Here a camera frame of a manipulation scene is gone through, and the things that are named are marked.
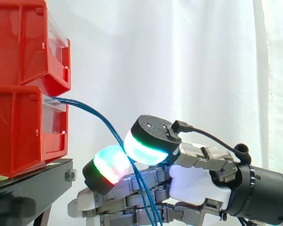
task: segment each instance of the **black shelf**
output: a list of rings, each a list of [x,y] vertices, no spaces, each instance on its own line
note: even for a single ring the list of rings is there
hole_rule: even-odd
[[[72,168],[72,159],[58,159],[39,171],[0,181],[0,226],[26,226],[36,218],[35,225],[42,225],[40,218],[71,187],[65,173]]]

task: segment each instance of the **blue cable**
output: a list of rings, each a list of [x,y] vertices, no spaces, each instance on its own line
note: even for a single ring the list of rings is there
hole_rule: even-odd
[[[76,101],[76,100],[72,100],[72,99],[66,99],[66,98],[60,98],[60,97],[53,97],[53,99],[55,100],[58,100],[60,101],[61,103],[64,103],[64,104],[69,104],[69,105],[73,105],[73,106],[76,106],[76,107],[79,107],[95,116],[97,116],[98,118],[100,118],[105,124],[106,126],[109,128],[109,130],[112,132],[113,136],[116,138],[116,140],[118,141],[119,145],[122,147],[123,151],[125,152],[125,149],[124,149],[124,142],[123,140],[121,139],[120,135],[117,133],[117,131],[115,130],[115,128],[112,126],[112,124],[102,115],[100,114],[98,111],[96,111],[95,109],[91,108],[90,106],[80,102],[80,101]],[[137,167],[135,166],[133,160],[131,158],[129,158],[129,161],[133,167],[133,170],[134,170],[134,173],[135,173],[135,176],[136,176],[136,179],[137,179],[137,183],[138,183],[138,186],[139,186],[139,189],[140,189],[140,192],[141,192],[141,197],[142,197],[142,200],[143,200],[143,204],[145,206],[145,211],[147,213],[147,216],[151,222],[151,224],[154,226],[154,225],[157,225],[157,217],[158,217],[158,220],[159,220],[159,223],[160,225],[162,226],[162,219],[158,213],[158,210],[157,210],[157,207],[152,199],[152,196],[150,194],[150,191],[145,183],[145,181],[143,180],[142,176],[141,176],[141,173],[138,171]],[[153,219],[148,211],[148,208],[147,208],[147,204],[146,204],[146,200],[145,200],[145,197],[143,195],[143,191],[142,191],[142,186],[141,186],[141,183],[140,181],[142,182],[142,185],[144,186],[144,189],[146,191],[146,194],[147,194],[147,197],[148,197],[148,200],[150,202],[150,206],[151,206],[151,210],[153,212],[153,216],[154,216],[154,222],[153,222]]]
[[[71,105],[74,105],[74,106],[77,106],[83,110],[86,110],[88,111],[89,113],[92,113],[96,116],[98,116],[99,118],[101,118],[103,120],[103,122],[108,126],[108,128],[110,129],[110,131],[113,133],[113,135],[115,136],[115,138],[117,139],[117,141],[119,142],[120,146],[122,147],[122,149],[124,150],[124,144],[123,144],[123,140],[121,139],[121,137],[118,135],[118,133],[116,132],[116,130],[114,129],[114,127],[111,125],[111,123],[103,116],[101,115],[99,112],[97,112],[95,109],[91,108],[90,106],[82,103],[82,102],[79,102],[79,101],[75,101],[75,100],[71,100],[71,99],[63,99],[63,98],[55,98],[56,100],[60,100],[62,103],[64,102],[65,104],[71,104]],[[155,219],[155,225],[157,225],[157,216],[158,216],[158,220],[160,222],[160,225],[162,226],[162,220],[161,220],[161,217],[158,213],[158,210],[156,208],[156,205],[152,199],[152,196],[150,194],[150,191],[149,189],[147,188],[147,185],[145,184],[140,172],[138,171],[137,167],[135,166],[134,162],[132,161],[132,159],[130,159],[130,163],[132,164],[132,167],[133,167],[133,170],[135,172],[135,175],[137,178],[140,178],[139,180],[141,180],[144,188],[145,188],[145,191],[146,191],[146,194],[147,194],[147,197],[149,199],[149,202],[150,202],[150,206],[151,206],[151,210],[153,212],[153,216],[154,216],[154,219]]]

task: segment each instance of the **screw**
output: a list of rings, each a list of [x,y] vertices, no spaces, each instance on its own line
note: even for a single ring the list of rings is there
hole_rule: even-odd
[[[76,180],[76,170],[69,169],[65,172],[65,181],[73,182]]]

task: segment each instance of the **green light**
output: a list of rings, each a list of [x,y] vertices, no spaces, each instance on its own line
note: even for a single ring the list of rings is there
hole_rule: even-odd
[[[97,153],[95,167],[111,184],[117,184],[127,174],[130,162],[120,146],[112,145]]]
[[[168,156],[168,153],[162,150],[150,148],[138,142],[130,131],[125,137],[124,147],[131,159],[146,165],[157,165]]]

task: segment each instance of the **white curtain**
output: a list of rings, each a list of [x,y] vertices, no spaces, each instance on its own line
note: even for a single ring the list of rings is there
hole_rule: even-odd
[[[180,119],[232,146],[246,143],[254,165],[283,171],[283,1],[47,2],[72,42],[66,97],[99,110],[123,137],[141,114]],[[78,179],[53,205],[51,226],[85,225],[68,217],[67,204],[85,188],[82,167],[116,143],[92,115],[71,108],[69,118],[67,157]]]

